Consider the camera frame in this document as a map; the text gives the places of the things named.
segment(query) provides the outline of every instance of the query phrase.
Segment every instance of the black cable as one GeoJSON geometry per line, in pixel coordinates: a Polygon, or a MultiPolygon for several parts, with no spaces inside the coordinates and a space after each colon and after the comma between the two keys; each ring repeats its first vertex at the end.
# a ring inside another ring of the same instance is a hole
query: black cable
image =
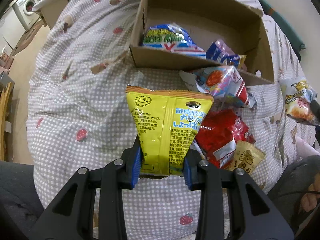
{"type": "Polygon", "coordinates": [[[287,195],[292,195],[292,194],[298,194],[298,193],[310,193],[310,194],[317,194],[320,195],[320,191],[312,191],[312,190],[298,190],[298,191],[292,191],[292,192],[287,192],[287,193],[283,193],[278,195],[277,197],[275,197],[274,199],[277,199],[279,197],[283,197],[283,196],[287,196],[287,195]]]}

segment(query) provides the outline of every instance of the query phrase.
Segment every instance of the bed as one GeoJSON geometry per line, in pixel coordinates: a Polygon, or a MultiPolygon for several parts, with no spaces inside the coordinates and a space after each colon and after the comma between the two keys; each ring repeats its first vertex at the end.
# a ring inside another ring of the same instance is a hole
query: bed
{"type": "MultiPolygon", "coordinates": [[[[140,0],[71,0],[36,59],[28,95],[28,145],[34,159],[34,181],[46,207],[80,167],[104,167],[131,147],[137,131],[124,90],[127,84],[148,89],[186,89],[176,71],[137,69],[129,39],[140,0]],[[72,19],[64,30],[65,18],[72,19]],[[84,141],[77,141],[81,130],[84,141]]],[[[238,0],[262,11],[258,0],[238,0]]],[[[275,80],[303,75],[288,39],[274,20],[263,15],[275,80]]],[[[257,109],[243,109],[256,146],[266,158],[252,173],[267,193],[283,170],[297,161],[292,135],[312,145],[314,127],[297,124],[284,114],[278,83],[248,88],[257,109]]],[[[96,210],[99,193],[97,193],[96,210]]],[[[128,239],[180,239],[196,231],[200,193],[184,179],[141,178],[123,191],[128,239]],[[180,224],[187,213],[193,220],[180,224]]],[[[225,231],[228,204],[224,196],[225,231]]]]}

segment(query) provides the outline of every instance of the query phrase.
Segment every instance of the gray pants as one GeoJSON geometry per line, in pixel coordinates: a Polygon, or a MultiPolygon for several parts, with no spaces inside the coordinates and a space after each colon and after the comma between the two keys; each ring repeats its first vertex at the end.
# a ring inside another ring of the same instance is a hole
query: gray pants
{"type": "MultiPolygon", "coordinates": [[[[307,190],[320,172],[320,156],[311,156],[288,166],[268,197],[295,231],[292,218],[297,216],[303,194],[277,198],[286,192],[307,190]]],[[[0,201],[18,225],[28,236],[30,228],[43,212],[33,182],[33,166],[0,162],[0,201]]]]}

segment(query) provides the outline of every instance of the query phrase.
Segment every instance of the snack package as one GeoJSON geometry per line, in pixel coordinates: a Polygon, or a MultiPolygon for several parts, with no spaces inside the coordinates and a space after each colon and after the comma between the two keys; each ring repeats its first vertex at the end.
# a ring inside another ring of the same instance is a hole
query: snack package
{"type": "Polygon", "coordinates": [[[310,102],[317,97],[317,93],[309,86],[306,78],[279,79],[279,83],[286,115],[298,123],[320,125],[310,109],[310,102]]]}
{"type": "Polygon", "coordinates": [[[244,81],[233,66],[208,67],[179,75],[191,91],[211,94],[215,100],[235,107],[252,108],[256,100],[247,92],[244,81]]]}
{"type": "Polygon", "coordinates": [[[233,161],[228,170],[242,168],[250,174],[265,157],[266,155],[251,143],[238,141],[233,161]]]}
{"type": "Polygon", "coordinates": [[[206,59],[205,51],[192,41],[186,30],[174,23],[150,27],[142,45],[206,59]]]}
{"type": "Polygon", "coordinates": [[[127,86],[144,160],[141,172],[182,175],[184,157],[209,111],[211,95],[127,86]]]}
{"type": "Polygon", "coordinates": [[[247,70],[247,67],[243,64],[247,56],[234,54],[233,51],[223,42],[223,40],[217,40],[213,42],[205,55],[207,59],[212,59],[217,64],[228,66],[233,65],[236,68],[241,65],[243,70],[247,70]]]}
{"type": "Polygon", "coordinates": [[[231,109],[210,111],[196,135],[195,146],[202,150],[209,162],[218,168],[224,168],[232,160],[239,140],[255,143],[243,120],[231,109]]]}

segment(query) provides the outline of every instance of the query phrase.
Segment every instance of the metal bolt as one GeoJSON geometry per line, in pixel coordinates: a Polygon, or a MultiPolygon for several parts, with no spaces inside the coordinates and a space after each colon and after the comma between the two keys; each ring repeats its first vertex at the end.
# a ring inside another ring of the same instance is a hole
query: metal bolt
{"type": "Polygon", "coordinates": [[[87,172],[87,169],[85,167],[82,167],[78,170],[79,174],[85,174],[87,172]]]}
{"type": "Polygon", "coordinates": [[[116,166],[121,166],[121,165],[124,163],[124,161],[121,160],[121,159],[116,159],[113,163],[114,163],[116,166]]]}
{"type": "Polygon", "coordinates": [[[208,162],[207,160],[201,160],[201,161],[199,161],[199,164],[200,164],[201,166],[206,167],[206,166],[209,165],[209,162],[208,162]]]}
{"type": "Polygon", "coordinates": [[[238,174],[238,175],[243,175],[244,172],[245,172],[244,169],[236,168],[236,174],[238,174]]]}

